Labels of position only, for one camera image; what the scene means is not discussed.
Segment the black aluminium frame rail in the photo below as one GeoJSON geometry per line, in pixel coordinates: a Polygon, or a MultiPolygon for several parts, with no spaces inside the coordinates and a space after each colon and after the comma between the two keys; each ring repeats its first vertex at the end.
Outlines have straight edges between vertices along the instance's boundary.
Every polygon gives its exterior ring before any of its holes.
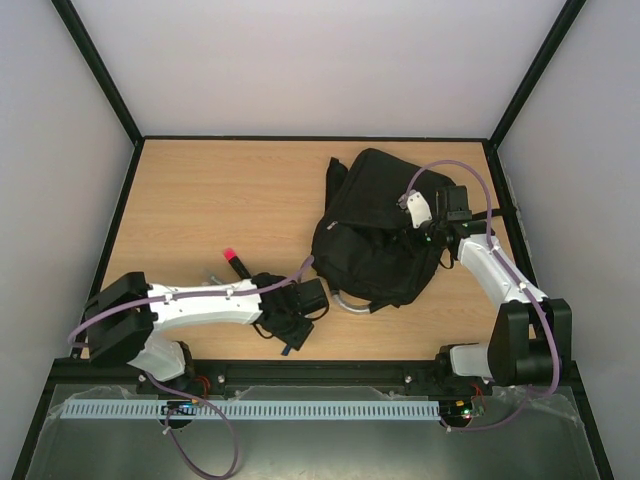
{"type": "MultiPolygon", "coordinates": [[[[141,393],[156,388],[139,369],[129,365],[96,367],[87,360],[56,359],[46,387],[62,384],[134,385],[141,393]]],[[[372,387],[407,396],[433,398],[489,395],[493,384],[478,377],[457,377],[442,361],[294,361],[197,360],[190,373],[167,386],[176,390],[230,397],[251,386],[372,387]]]]}

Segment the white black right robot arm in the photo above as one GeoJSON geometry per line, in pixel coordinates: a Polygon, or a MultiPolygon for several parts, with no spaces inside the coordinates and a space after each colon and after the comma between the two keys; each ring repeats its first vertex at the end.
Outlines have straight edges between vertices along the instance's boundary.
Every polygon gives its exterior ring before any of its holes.
{"type": "Polygon", "coordinates": [[[554,391],[570,360],[572,312],[551,299],[518,270],[502,249],[490,219],[475,219],[464,186],[437,191],[429,236],[474,276],[497,310],[487,343],[443,349],[448,357],[436,379],[455,392],[471,377],[499,386],[541,385],[554,391]]]}

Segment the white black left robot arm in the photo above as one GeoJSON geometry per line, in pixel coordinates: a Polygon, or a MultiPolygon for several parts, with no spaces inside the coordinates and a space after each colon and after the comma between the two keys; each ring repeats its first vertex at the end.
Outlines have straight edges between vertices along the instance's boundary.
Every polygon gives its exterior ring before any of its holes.
{"type": "Polygon", "coordinates": [[[130,272],[86,306],[89,361],[132,366],[175,388],[193,378],[191,353],[166,332],[210,324],[256,325],[291,350],[300,349],[329,309],[319,279],[296,282],[260,273],[226,285],[175,287],[130,272]]]}

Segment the black student backpack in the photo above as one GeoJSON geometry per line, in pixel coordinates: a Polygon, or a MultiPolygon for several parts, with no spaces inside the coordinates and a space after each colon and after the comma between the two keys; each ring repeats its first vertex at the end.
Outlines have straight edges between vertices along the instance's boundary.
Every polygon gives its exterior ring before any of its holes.
{"type": "MultiPolygon", "coordinates": [[[[355,314],[412,303],[436,271],[452,268],[450,252],[429,236],[429,224],[413,228],[399,198],[419,191],[431,207],[444,187],[463,186],[446,175],[378,149],[363,150],[350,167],[338,159],[326,172],[325,210],[312,239],[313,267],[333,300],[355,314]],[[449,254],[450,261],[442,261],[449,254]]],[[[487,207],[475,219],[504,215],[487,207]]]]}

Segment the pink black highlighter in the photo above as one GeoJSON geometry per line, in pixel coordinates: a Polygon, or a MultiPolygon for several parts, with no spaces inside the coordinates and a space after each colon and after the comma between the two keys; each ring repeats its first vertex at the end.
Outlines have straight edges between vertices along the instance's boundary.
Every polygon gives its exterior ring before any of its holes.
{"type": "Polygon", "coordinates": [[[245,280],[252,278],[252,274],[249,272],[248,268],[244,265],[233,248],[224,249],[223,256],[240,279],[245,280]]]}

